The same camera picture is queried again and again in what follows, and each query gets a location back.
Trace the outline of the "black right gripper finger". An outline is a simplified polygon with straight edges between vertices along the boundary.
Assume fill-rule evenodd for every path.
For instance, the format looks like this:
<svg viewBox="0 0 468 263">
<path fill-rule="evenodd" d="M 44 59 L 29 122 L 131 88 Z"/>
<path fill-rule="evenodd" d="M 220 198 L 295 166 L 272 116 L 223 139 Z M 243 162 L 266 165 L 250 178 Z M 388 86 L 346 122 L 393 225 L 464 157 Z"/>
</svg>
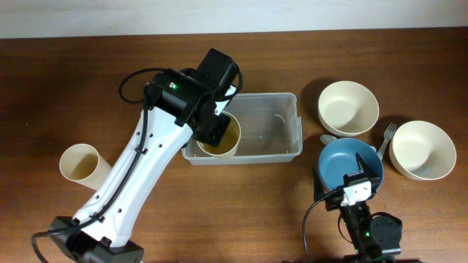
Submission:
<svg viewBox="0 0 468 263">
<path fill-rule="evenodd" d="M 320 181 L 317 170 L 312 168 L 313 180 L 314 180 L 314 201 L 317 202 L 325 196 L 324 188 Z"/>
<path fill-rule="evenodd" d="M 355 154 L 356 161 L 360 170 L 368 179 L 379 178 L 380 176 L 363 160 L 359 153 Z"/>
</svg>

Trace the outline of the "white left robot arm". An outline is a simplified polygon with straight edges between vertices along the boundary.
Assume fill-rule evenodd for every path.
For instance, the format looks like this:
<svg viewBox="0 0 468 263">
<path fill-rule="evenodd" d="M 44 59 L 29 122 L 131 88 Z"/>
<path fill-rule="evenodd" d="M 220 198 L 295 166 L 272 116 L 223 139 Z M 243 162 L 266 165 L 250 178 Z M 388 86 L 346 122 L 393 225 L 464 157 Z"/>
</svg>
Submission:
<svg viewBox="0 0 468 263">
<path fill-rule="evenodd" d="M 57 216 L 46 232 L 74 262 L 140 262 L 144 250 L 130 240 L 148 195 L 166 166 L 190 140 L 216 147 L 231 120 L 222 111 L 242 89 L 241 70 L 212 48 L 200 65 L 182 70 L 154 68 L 143 88 L 143 110 L 134 134 L 105 182 L 73 216 Z"/>
</svg>

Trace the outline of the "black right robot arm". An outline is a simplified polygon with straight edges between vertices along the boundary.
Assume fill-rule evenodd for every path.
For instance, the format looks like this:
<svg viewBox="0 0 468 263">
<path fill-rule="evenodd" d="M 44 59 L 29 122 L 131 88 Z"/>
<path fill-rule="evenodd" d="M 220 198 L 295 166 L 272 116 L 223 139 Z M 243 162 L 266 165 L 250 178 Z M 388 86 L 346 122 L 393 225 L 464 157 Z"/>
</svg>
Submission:
<svg viewBox="0 0 468 263">
<path fill-rule="evenodd" d="M 345 262 L 395 262 L 401 253 L 402 221 L 384 212 L 372 214 L 366 201 L 372 199 L 380 185 L 378 174 L 356 154 L 358 171 L 343 176 L 344 184 L 326 193 L 313 171 L 314 203 L 324 202 L 328 211 L 338 209 L 339 220 L 345 223 L 355 254 Z"/>
</svg>

